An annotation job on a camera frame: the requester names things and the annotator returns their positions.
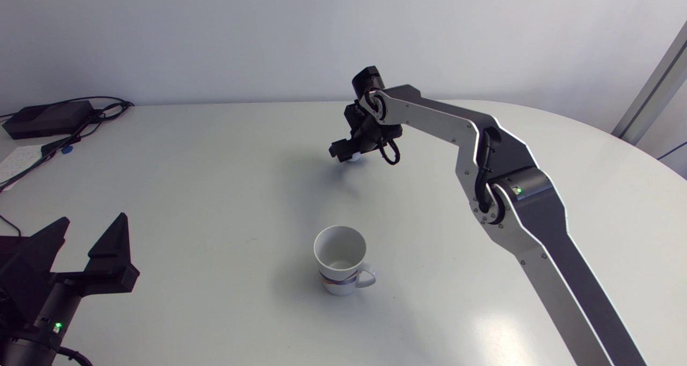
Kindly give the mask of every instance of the white table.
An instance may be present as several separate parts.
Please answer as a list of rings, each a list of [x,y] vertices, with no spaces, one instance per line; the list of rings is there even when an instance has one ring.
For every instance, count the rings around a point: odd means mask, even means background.
[[[450,103],[530,145],[646,361],[684,363],[687,183],[579,122]],[[515,258],[474,221],[457,149],[405,127],[399,165],[377,152],[339,164],[327,149],[348,136],[345,104],[135,107],[0,194],[26,234],[71,219],[54,271],[82,270],[128,214],[133,293],[85,298],[64,346],[96,366],[573,364]],[[2,136],[0,158],[16,145]],[[321,287],[312,241],[332,224],[367,237],[376,285]]]

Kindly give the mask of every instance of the white mug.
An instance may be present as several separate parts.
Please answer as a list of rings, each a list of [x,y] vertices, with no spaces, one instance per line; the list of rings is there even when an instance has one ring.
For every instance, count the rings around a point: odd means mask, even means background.
[[[313,245],[319,275],[324,288],[337,296],[345,296],[356,288],[369,287],[376,281],[376,270],[363,262],[367,244],[360,232],[348,226],[334,225],[320,232]],[[363,272],[370,280],[360,280]]]

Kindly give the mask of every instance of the colored stripe on mug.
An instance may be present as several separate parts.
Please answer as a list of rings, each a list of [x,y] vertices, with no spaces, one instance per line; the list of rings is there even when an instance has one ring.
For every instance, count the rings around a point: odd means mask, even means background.
[[[351,273],[351,275],[344,280],[334,280],[334,279],[329,279],[327,276],[324,276],[324,274],[319,273],[320,276],[322,276],[322,281],[325,284],[333,284],[336,286],[345,286],[347,284],[351,284],[356,280],[356,275],[358,275],[358,271],[355,271]]]

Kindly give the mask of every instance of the black power supply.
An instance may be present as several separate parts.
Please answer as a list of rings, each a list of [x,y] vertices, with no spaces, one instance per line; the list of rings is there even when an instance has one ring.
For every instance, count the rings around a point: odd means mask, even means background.
[[[2,127],[12,139],[73,134],[92,118],[94,113],[95,109],[88,100],[32,105],[21,109]]]

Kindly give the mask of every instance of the cable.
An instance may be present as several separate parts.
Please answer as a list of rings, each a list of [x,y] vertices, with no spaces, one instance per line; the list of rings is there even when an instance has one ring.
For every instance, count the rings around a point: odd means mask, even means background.
[[[83,354],[73,349],[60,347],[57,350],[57,354],[66,356],[67,359],[69,359],[70,361],[74,359],[74,361],[76,361],[76,363],[80,364],[81,366],[93,366],[93,363],[91,363],[91,361],[89,361],[88,358],[86,358]]]
[[[379,150],[382,153],[382,158],[384,158],[389,165],[395,165],[400,162],[400,151],[398,151],[398,146],[396,146],[396,142],[394,142],[393,139],[389,140],[389,146],[391,146],[393,152],[396,154],[396,157],[393,160],[390,160],[387,157],[386,151],[384,151],[384,145],[381,142],[379,143]]]
[[[106,96],[94,96],[94,97],[82,97],[82,98],[76,98],[76,99],[68,99],[68,100],[62,100],[60,102],[55,102],[54,104],[50,104],[50,105],[65,104],[65,103],[76,101],[76,100],[88,100],[88,99],[114,99],[114,100],[117,100],[118,103],[110,104],[103,109],[95,110],[95,115],[86,119],[86,121],[84,121],[84,123],[78,129],[76,129],[76,131],[73,134],[71,134],[71,136],[68,136],[67,138],[65,138],[62,143],[55,146],[52,150],[44,153],[43,157],[41,157],[39,160],[37,160],[33,165],[29,166],[26,170],[23,170],[22,172],[18,173],[14,177],[12,177],[8,180],[5,180],[3,182],[0,182],[0,193],[2,193],[2,191],[4,191],[8,186],[14,184],[18,180],[20,180],[20,178],[22,178],[25,175],[27,175],[28,173],[30,173],[30,171],[32,171],[35,168],[37,168],[38,166],[42,165],[42,163],[49,161],[55,155],[55,153],[57,153],[57,151],[59,149],[62,149],[64,147],[68,146],[69,144],[74,143],[74,139],[83,138],[83,137],[81,137],[81,132],[84,131],[84,129],[86,127],[88,127],[88,125],[91,125],[94,123],[98,124],[96,126],[96,128],[94,128],[88,134],[85,134],[85,136],[89,136],[89,135],[93,134],[94,132],[96,132],[98,127],[100,127],[100,125],[103,122],[112,121],[113,119],[117,119],[119,116],[121,116],[123,113],[125,113],[125,111],[127,111],[127,109],[129,109],[130,107],[132,107],[134,105],[133,103],[131,103],[130,101],[127,101],[127,100],[123,100],[123,99],[116,98],[116,97],[106,97]],[[110,109],[114,109],[115,107],[118,107],[118,106],[122,107],[122,109],[120,109],[120,111],[118,111],[116,114],[113,114],[110,116],[105,115],[106,111],[108,111]]]
[[[104,114],[101,114],[101,117],[100,117],[101,120],[100,120],[100,122],[98,122],[98,124],[96,125],[96,127],[95,127],[94,129],[92,129],[91,131],[87,132],[86,134],[82,134],[82,135],[81,135],[81,139],[86,138],[87,136],[89,136],[89,135],[93,134],[94,132],[96,132],[96,131],[98,130],[98,127],[100,127],[103,123],[105,123],[105,121],[103,121],[103,118],[105,118],[105,115],[104,115]]]
[[[676,148],[674,148],[674,149],[668,151],[667,153],[663,154],[662,156],[660,156],[660,157],[658,157],[658,158],[656,158],[656,159],[657,159],[657,160],[662,160],[662,158],[665,158],[665,157],[669,156],[673,151],[675,151],[675,150],[681,148],[682,146],[685,146],[685,144],[687,144],[687,142],[680,144],[680,146],[677,146]]]
[[[4,222],[6,222],[7,224],[9,224],[11,227],[13,227],[14,229],[17,229],[17,234],[19,235],[19,237],[21,237],[21,229],[19,229],[19,227],[18,227],[17,225],[12,224],[8,219],[6,219],[5,217],[3,217],[3,215],[0,215],[0,218],[1,218]]]

